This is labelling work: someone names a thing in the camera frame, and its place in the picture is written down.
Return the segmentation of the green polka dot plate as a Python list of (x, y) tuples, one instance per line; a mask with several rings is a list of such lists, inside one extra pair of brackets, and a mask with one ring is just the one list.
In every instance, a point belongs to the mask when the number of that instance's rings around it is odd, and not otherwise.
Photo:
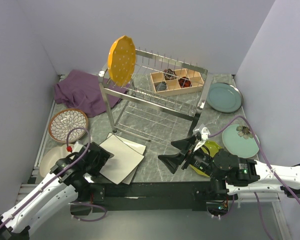
[[(215, 154), (222, 149), (215, 141), (207, 140), (205, 144), (201, 147), (201, 150), (205, 154), (209, 154), (210, 157), (214, 157)], [(200, 176), (209, 177), (208, 174), (204, 173), (202, 170), (199, 170), (197, 167), (190, 165), (190, 167)]]

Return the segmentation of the cream round bowl plate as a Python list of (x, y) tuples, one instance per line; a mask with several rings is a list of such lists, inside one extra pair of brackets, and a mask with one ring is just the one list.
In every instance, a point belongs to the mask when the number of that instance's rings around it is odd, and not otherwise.
[(42, 158), (39, 165), (39, 175), (45, 177), (50, 169), (56, 164), (59, 159), (65, 158), (69, 152), (67, 151), (67, 145), (56, 146), (49, 150)]

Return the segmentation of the floral patterned plate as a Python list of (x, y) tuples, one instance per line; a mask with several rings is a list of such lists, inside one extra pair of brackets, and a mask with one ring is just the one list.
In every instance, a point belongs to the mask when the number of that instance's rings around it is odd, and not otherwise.
[(48, 125), (48, 133), (56, 142), (65, 144), (68, 133), (74, 129), (68, 137), (68, 142), (73, 143), (86, 133), (84, 130), (78, 128), (87, 129), (88, 126), (89, 120), (83, 111), (68, 108), (52, 117)]

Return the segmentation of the mint floral plate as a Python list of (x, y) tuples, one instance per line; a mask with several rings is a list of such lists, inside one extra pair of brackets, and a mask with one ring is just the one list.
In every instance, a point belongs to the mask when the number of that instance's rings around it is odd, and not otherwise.
[(233, 155), (249, 159), (259, 152), (259, 147), (247, 126), (232, 124), (222, 132), (222, 142)]

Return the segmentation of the teal round plate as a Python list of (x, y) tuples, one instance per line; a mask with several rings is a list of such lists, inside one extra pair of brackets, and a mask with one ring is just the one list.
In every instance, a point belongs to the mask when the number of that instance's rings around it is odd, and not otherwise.
[(211, 84), (206, 102), (216, 111), (233, 113), (244, 103), (242, 93), (233, 85), (225, 82)]

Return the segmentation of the orange plate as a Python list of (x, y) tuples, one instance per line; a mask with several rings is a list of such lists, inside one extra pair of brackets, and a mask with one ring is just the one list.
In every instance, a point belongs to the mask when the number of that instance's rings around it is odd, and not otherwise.
[(107, 58), (110, 78), (119, 87), (125, 86), (135, 71), (136, 48), (132, 38), (127, 35), (118, 38), (111, 46)]

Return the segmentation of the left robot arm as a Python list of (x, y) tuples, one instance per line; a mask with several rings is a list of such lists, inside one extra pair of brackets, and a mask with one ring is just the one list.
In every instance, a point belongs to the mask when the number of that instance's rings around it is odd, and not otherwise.
[(85, 179), (99, 175), (114, 155), (98, 144), (76, 143), (68, 156), (59, 159), (50, 172), (26, 197), (0, 214), (0, 240), (28, 240), (64, 206), (90, 206), (88, 201), (104, 197), (104, 187)]

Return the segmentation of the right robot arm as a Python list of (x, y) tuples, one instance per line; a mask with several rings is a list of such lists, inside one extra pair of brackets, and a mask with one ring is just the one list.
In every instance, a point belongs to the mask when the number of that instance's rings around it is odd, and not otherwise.
[(274, 166), (258, 160), (242, 158), (219, 149), (215, 155), (205, 143), (208, 139), (198, 134), (171, 142), (179, 153), (162, 154), (158, 159), (175, 174), (181, 167), (195, 167), (209, 177), (209, 186), (201, 195), (205, 200), (222, 200), (242, 193), (283, 193), (289, 198), (300, 198), (300, 164)]

